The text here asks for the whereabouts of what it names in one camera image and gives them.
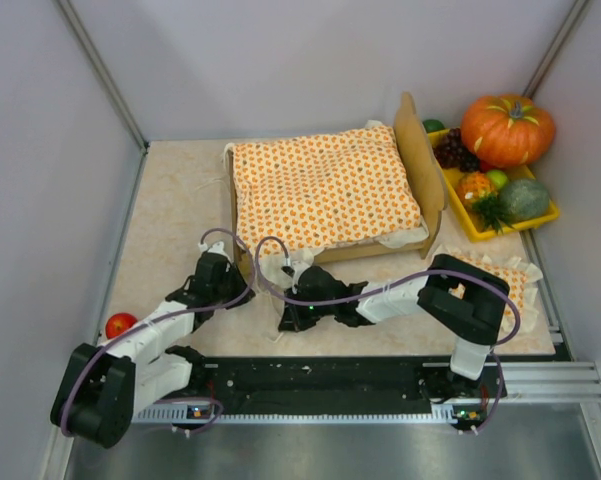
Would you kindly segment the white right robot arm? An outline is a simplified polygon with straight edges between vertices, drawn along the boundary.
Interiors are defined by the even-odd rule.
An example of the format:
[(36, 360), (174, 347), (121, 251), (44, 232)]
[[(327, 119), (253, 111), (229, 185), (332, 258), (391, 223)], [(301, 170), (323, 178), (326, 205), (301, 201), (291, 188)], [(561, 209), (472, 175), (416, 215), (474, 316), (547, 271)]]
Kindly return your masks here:
[(324, 317), (357, 328), (426, 313), (455, 335), (447, 372), (419, 380), (425, 398), (442, 403), (480, 388), (487, 356), (495, 347), (508, 306), (506, 280), (449, 254), (402, 283), (345, 283), (319, 266), (287, 267), (280, 332), (302, 332)]

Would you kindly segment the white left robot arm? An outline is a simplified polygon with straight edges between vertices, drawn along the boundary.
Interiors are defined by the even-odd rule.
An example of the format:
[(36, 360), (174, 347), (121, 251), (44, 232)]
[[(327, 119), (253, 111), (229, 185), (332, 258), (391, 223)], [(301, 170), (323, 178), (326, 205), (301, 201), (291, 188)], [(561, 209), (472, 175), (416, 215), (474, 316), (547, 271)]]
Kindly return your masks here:
[(51, 423), (66, 436), (114, 446), (136, 414), (190, 383), (196, 354), (175, 342), (254, 295), (224, 244), (204, 245), (194, 273), (151, 314), (113, 339), (73, 350)]

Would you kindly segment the wooden pet bed frame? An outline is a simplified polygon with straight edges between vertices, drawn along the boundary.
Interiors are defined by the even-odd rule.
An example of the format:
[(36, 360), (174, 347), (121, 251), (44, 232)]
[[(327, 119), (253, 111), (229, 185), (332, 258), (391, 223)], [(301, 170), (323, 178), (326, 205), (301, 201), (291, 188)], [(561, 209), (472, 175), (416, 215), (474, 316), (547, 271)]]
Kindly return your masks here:
[[(443, 175), (434, 157), (427, 133), (418, 118), (413, 97), (409, 93), (403, 93), (394, 123), (389, 127), (394, 131), (402, 161), (408, 171), (408, 183), (413, 190), (415, 199), (422, 208), (422, 213), (429, 230), (428, 235), (421, 241), (398, 249), (389, 249), (379, 245), (363, 246), (359, 249), (349, 247), (341, 252), (330, 250), (319, 254), (315, 263), (324, 264), (357, 260), (408, 251), (416, 251), (420, 256), (425, 257), (431, 250), (438, 236), (442, 213), (447, 206), (448, 200)], [(249, 140), (241, 143), (278, 139)], [(230, 168), (225, 160), (224, 153), (223, 156), (231, 181), (232, 227), (237, 234), (235, 192), (232, 185)], [(255, 258), (252, 254), (248, 253), (246, 244), (242, 247), (235, 247), (234, 258), (240, 271), (245, 275), (250, 274), (252, 270), (250, 261)]]

